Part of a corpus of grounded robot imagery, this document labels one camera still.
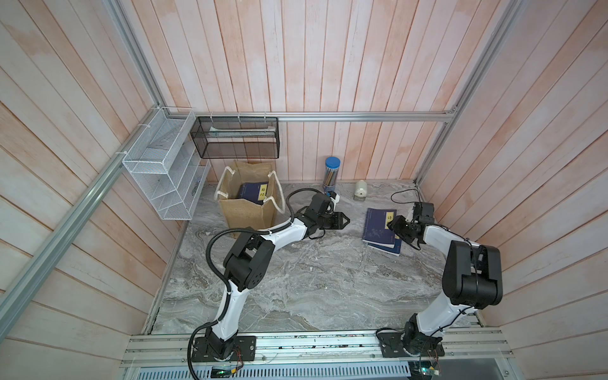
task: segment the book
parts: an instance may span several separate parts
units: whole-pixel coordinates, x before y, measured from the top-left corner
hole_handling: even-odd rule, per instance
[[[397,210],[367,209],[363,241],[388,248],[395,247],[395,233],[386,225],[396,214]]]
[[[255,204],[264,204],[268,182],[245,182],[238,189],[237,199],[246,199]]]
[[[377,244],[367,243],[367,246],[372,249],[381,250],[386,254],[391,254],[393,256],[399,256],[401,254],[401,239],[399,236],[395,235],[395,246],[392,248],[379,246]]]

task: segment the wooden wall panel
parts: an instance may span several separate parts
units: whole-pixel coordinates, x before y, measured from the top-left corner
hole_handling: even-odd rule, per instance
[[[121,1],[164,97],[218,112],[451,109],[508,3]],[[333,155],[342,179],[412,179],[441,127],[289,123],[273,165],[312,181]]]
[[[607,21],[605,0],[532,2],[421,184],[439,223],[500,249],[483,315],[528,379],[608,372],[587,349],[608,328]]]
[[[4,293],[153,101],[97,1],[1,2],[0,57]],[[178,232],[121,176],[0,344],[0,377],[110,378]]]

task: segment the pencil holder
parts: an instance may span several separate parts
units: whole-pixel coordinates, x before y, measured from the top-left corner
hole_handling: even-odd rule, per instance
[[[327,157],[325,159],[325,176],[323,177],[324,193],[329,193],[336,189],[338,169],[340,169],[340,159],[338,157]]]

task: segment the black mesh organizer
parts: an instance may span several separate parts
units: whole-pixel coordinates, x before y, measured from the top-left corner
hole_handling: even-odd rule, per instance
[[[276,117],[200,116],[190,135],[201,158],[278,158]]]

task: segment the rope handle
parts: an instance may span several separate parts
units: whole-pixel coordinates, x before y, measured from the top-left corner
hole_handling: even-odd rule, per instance
[[[222,182],[224,182],[224,177],[225,177],[225,175],[226,175],[226,172],[227,172],[227,171],[229,171],[229,172],[230,172],[230,175],[232,175],[232,176],[234,175],[234,173],[236,173],[236,171],[235,171],[235,170],[232,170],[232,168],[231,168],[231,167],[229,167],[229,166],[227,166],[227,167],[225,167],[225,168],[224,168],[224,171],[222,172],[222,176],[220,177],[220,179],[219,179],[219,181],[218,181],[218,185],[217,185],[217,187],[215,188],[215,194],[213,195],[213,200],[215,200],[215,201],[217,201],[217,200],[218,200],[218,195],[221,195],[221,196],[223,196],[224,198],[228,199],[228,194],[226,194],[226,193],[224,193],[224,192],[221,192],[221,191],[219,190],[219,187],[220,187],[220,186],[222,186]]]
[[[268,198],[264,199],[264,203],[266,203],[268,201],[272,201],[272,203],[274,204],[274,207],[277,209],[277,211],[280,212],[281,214],[284,214],[285,213],[285,197],[283,196],[283,187],[281,186],[281,182],[278,180],[276,171],[272,170],[270,173],[268,173],[268,178],[270,178],[271,176],[274,176],[275,180],[277,181],[278,192],[281,194],[281,207],[279,207],[277,205],[277,202],[274,200],[273,196],[269,196]]]

